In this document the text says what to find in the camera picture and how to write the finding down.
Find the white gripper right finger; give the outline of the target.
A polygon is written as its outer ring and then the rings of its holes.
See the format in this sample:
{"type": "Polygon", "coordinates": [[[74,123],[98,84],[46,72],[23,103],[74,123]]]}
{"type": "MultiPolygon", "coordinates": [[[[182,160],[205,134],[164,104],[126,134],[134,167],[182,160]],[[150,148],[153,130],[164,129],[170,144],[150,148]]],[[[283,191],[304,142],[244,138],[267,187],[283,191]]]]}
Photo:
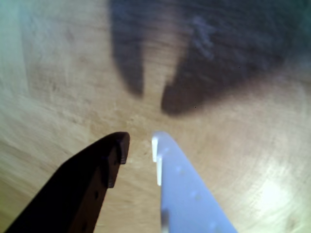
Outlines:
{"type": "Polygon", "coordinates": [[[166,132],[152,136],[152,157],[161,188],[163,233],[235,233],[220,205],[175,140],[166,132]]]}

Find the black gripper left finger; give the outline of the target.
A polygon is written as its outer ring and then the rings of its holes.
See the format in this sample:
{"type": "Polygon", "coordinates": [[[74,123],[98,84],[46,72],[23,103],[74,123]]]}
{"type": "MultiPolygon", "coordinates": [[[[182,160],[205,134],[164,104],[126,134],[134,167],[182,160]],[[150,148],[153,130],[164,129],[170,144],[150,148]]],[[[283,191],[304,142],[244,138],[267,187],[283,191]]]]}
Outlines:
{"type": "Polygon", "coordinates": [[[115,132],[65,161],[6,232],[94,232],[106,192],[126,163],[129,143],[129,133],[115,132]]]}

